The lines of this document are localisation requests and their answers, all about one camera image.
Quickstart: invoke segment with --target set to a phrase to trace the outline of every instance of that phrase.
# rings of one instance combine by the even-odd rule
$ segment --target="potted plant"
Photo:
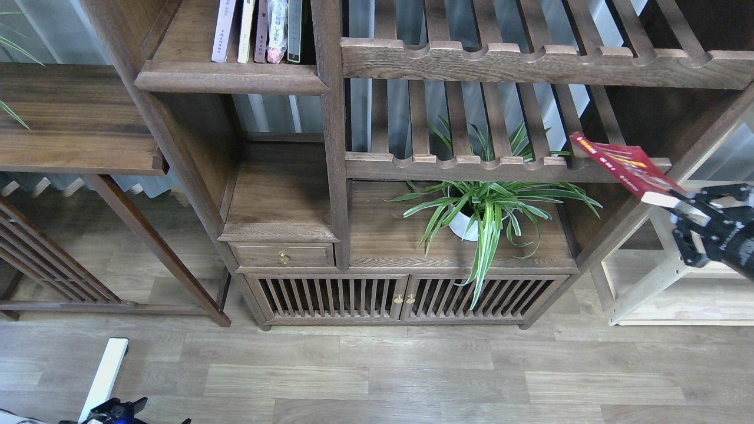
[[[449,133],[448,121],[440,118],[445,129]],[[429,124],[432,131],[452,151],[452,143],[438,128]],[[483,160],[493,159],[492,150],[489,147],[489,138],[481,134],[476,125],[471,125],[477,132],[481,147],[480,155]],[[532,147],[523,124],[510,136],[511,150],[515,156],[522,156],[525,160],[532,160]],[[568,152],[553,152],[556,155],[567,155]],[[419,244],[425,246],[425,255],[429,252],[435,235],[443,228],[449,226],[453,232],[463,240],[476,241],[477,250],[474,255],[474,264],[465,284],[475,283],[474,296],[471,301],[473,309],[483,289],[484,277],[492,264],[492,258],[498,248],[501,233],[509,243],[517,247],[525,247],[533,243],[517,243],[517,237],[521,237],[521,219],[530,220],[534,223],[537,232],[537,245],[534,250],[520,259],[533,255],[539,248],[541,236],[539,233],[538,220],[550,220],[552,216],[536,203],[562,203],[562,198],[570,198],[584,202],[597,216],[597,208],[602,207],[592,199],[580,187],[570,183],[522,183],[522,182],[493,182],[493,181],[443,181],[439,184],[418,188],[410,181],[407,182],[413,192],[402,195],[388,201],[407,201],[433,193],[439,193],[440,197],[411,207],[404,217],[424,209],[434,209],[429,219],[427,228]]]

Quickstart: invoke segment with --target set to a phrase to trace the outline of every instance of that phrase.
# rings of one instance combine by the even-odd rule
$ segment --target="wooden shelf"
[[[111,66],[0,64],[0,169],[164,175],[149,129]]]
[[[332,243],[321,143],[249,143],[220,241]]]
[[[327,86],[314,65],[236,63],[238,40],[227,63],[210,62],[218,2],[181,2],[154,57],[135,85],[146,91],[180,93],[300,94],[317,96]]]
[[[369,152],[346,152],[348,176],[365,180],[477,180],[477,181],[569,181],[573,183],[614,183],[615,179],[601,166],[587,158],[579,148],[571,150],[571,157],[553,157],[547,141],[547,130],[537,103],[532,84],[517,84],[521,109],[526,122],[534,161],[524,161],[512,156],[506,128],[502,99],[494,83],[480,83],[490,129],[490,144],[495,153],[491,161],[483,161],[470,153],[469,124],[467,122],[461,83],[445,82],[445,98],[450,123],[450,134],[455,156],[448,159],[444,146],[430,142],[430,129],[425,98],[425,82],[409,81],[409,108],[411,116],[411,152],[408,158],[398,158],[389,151],[387,82],[372,80],[372,136]],[[571,90],[567,85],[552,85],[556,104],[564,122],[565,134],[584,131]],[[606,141],[625,145],[621,129],[611,107],[605,88],[587,87],[596,118],[600,120]],[[670,169],[666,158],[653,158],[661,170]]]
[[[603,274],[619,299],[634,284],[662,265],[662,250],[614,252],[602,264]],[[680,269],[683,264],[678,261]],[[691,269],[662,292],[624,316],[620,325],[754,325],[754,286],[720,263]]]
[[[675,0],[658,2],[657,15],[680,48],[656,48],[629,2],[608,2],[629,47],[607,47],[587,3],[563,2],[578,50],[555,44],[539,3],[521,2],[530,51],[503,42],[495,8],[485,0],[473,2],[480,50],[450,41],[444,3],[434,0],[425,2],[429,42],[405,45],[396,39],[390,3],[378,2],[375,38],[341,40],[345,77],[730,89],[744,89],[754,79],[754,51],[706,50]]]
[[[383,199],[394,198],[408,192],[404,183],[377,183],[354,181],[351,205],[351,269],[366,272],[380,269],[381,272],[469,272],[474,261],[476,243],[462,241],[443,229],[435,238],[429,256],[418,245],[427,227],[431,211],[420,212],[403,218],[403,212],[422,199],[400,203],[388,203]],[[553,215],[550,221],[541,222],[541,246],[528,259],[529,247],[514,247],[501,240],[492,263],[490,274],[571,274],[577,271],[572,259],[565,230],[558,213],[551,205],[543,206]],[[522,231],[529,234],[522,241],[533,240],[531,223],[522,221]]]

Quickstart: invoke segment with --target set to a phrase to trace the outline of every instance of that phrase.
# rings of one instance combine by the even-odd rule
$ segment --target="slatted cabinet door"
[[[401,321],[418,324],[524,324],[568,275],[488,275],[476,307],[460,275],[411,275]]]
[[[269,324],[395,322],[406,275],[248,275]]]

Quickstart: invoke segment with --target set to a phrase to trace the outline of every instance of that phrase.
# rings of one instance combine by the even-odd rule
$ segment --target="drawer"
[[[334,266],[330,243],[279,243],[258,245],[229,243],[242,267]]]

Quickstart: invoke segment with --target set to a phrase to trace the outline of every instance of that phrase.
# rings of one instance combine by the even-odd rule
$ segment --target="plastic bag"
[[[267,12],[270,23],[267,61],[280,63],[288,48],[288,0],[268,0]]]

